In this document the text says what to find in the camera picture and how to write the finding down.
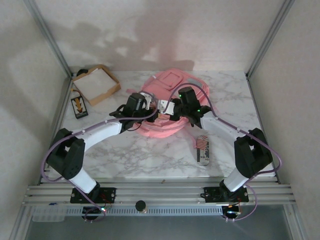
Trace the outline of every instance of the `aluminum frame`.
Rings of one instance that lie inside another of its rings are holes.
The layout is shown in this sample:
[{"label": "aluminum frame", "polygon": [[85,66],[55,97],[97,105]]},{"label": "aluminum frame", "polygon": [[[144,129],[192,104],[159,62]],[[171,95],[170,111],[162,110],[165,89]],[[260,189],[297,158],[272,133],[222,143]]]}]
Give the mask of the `aluminum frame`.
[{"label": "aluminum frame", "polygon": [[[144,200],[149,206],[192,206],[216,205],[228,203],[205,203],[200,197],[204,187],[219,186],[222,177],[197,178],[96,178],[101,187],[117,188],[114,205],[133,206]],[[258,177],[250,183],[257,194],[258,204],[294,204],[295,198],[289,184],[278,184],[276,177]],[[26,190],[23,206],[58,204],[66,206],[91,206],[91,204],[70,203],[73,187],[61,180],[59,183],[41,183],[29,186]],[[249,202],[254,205],[255,198],[248,189]]]},{"label": "aluminum frame", "polygon": [[[44,38],[48,42],[52,52],[57,57],[63,70],[71,79],[73,74],[61,53],[56,41],[51,35],[44,18],[42,17],[36,3],[33,0],[23,0],[30,14],[33,16],[37,26],[39,27]],[[256,54],[253,62],[247,71],[247,79],[250,80],[251,76],[259,66],[262,58],[268,50],[272,40],[277,34],[282,22],[288,14],[294,0],[285,0],[279,10],[275,20],[273,21],[258,53]],[[69,83],[68,89],[65,93],[63,104],[59,111],[59,116],[55,123],[53,134],[60,129],[67,102],[69,101],[70,87],[72,82]],[[148,198],[149,205],[151,206],[212,206],[205,203],[203,198],[200,198],[200,193],[203,187],[215,187],[219,185],[222,178],[219,177],[203,177],[203,178],[154,178],[154,179],[107,179],[97,178],[102,187],[116,187],[116,203],[115,206],[132,206],[136,200],[142,197]],[[251,186],[257,193],[258,204],[281,204],[284,205],[288,224],[291,233],[297,235],[298,238],[294,240],[307,239],[303,231],[299,214],[294,207],[295,198],[293,196],[290,185],[279,184],[276,177],[259,177],[251,182]],[[54,201],[67,208],[90,206],[90,204],[71,204],[70,194],[72,186],[65,181],[60,181],[57,184],[43,182],[40,179],[39,184],[36,186],[29,186],[22,207],[20,208],[16,223],[9,240],[22,240],[25,239],[29,224],[36,206],[43,206]],[[249,193],[249,202],[247,205],[253,205],[253,194]]]}]

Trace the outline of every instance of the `black knob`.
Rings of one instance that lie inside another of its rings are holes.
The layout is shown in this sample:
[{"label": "black knob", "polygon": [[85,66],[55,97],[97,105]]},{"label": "black knob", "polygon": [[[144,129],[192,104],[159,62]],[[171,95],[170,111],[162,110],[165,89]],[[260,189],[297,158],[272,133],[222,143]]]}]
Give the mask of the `black knob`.
[{"label": "black knob", "polygon": [[135,204],[135,209],[138,211],[138,212],[143,212],[144,210],[146,210],[146,203],[142,200],[140,201],[137,201],[136,204]]}]

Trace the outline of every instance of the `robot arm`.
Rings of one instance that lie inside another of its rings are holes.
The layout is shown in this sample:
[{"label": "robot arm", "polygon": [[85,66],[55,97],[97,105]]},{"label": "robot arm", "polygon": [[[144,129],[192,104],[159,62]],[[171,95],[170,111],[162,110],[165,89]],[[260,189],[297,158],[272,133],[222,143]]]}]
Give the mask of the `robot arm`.
[{"label": "robot arm", "polygon": [[[201,106],[191,87],[181,88],[178,92],[180,99],[171,99],[169,103],[160,100],[157,109],[150,107],[151,97],[148,94],[133,93],[126,104],[109,114],[113,119],[106,120],[105,124],[91,131],[85,131],[78,136],[80,138],[74,136],[59,144],[49,155],[47,163],[94,201],[100,185],[83,169],[85,151],[108,137],[130,129],[134,123],[141,123],[143,119],[154,122],[158,117],[157,113],[146,119],[154,111],[170,115],[172,121],[186,117],[192,126],[196,125],[215,133],[234,147],[236,168],[221,181],[219,187],[219,202],[232,202],[237,199],[238,192],[243,190],[245,182],[272,162],[272,155],[269,150],[241,133],[239,129],[229,127],[214,116],[210,107]],[[261,130],[255,128],[249,132],[266,143]],[[61,129],[53,143],[72,133],[65,128]]]}]

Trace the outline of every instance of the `american flag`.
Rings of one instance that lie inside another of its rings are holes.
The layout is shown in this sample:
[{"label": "american flag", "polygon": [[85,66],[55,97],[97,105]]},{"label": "american flag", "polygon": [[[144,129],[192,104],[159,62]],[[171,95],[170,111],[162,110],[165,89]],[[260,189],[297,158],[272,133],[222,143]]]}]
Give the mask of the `american flag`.
[{"label": "american flag", "polygon": [[206,140],[207,136],[200,136],[196,139],[196,148],[201,150],[206,150],[206,147],[208,145],[208,141]]}]

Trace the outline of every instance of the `white wall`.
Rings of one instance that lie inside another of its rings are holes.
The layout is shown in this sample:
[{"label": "white wall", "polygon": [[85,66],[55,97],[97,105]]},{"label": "white wall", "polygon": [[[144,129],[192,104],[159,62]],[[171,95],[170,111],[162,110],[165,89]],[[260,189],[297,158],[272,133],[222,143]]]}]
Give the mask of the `white wall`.
[{"label": "white wall", "polygon": [[0,239],[40,176],[66,75],[23,1],[0,7]]},{"label": "white wall", "polygon": [[283,0],[36,0],[73,69],[246,71]]},{"label": "white wall", "polygon": [[320,239],[320,1],[296,0],[251,79],[311,240]]}]

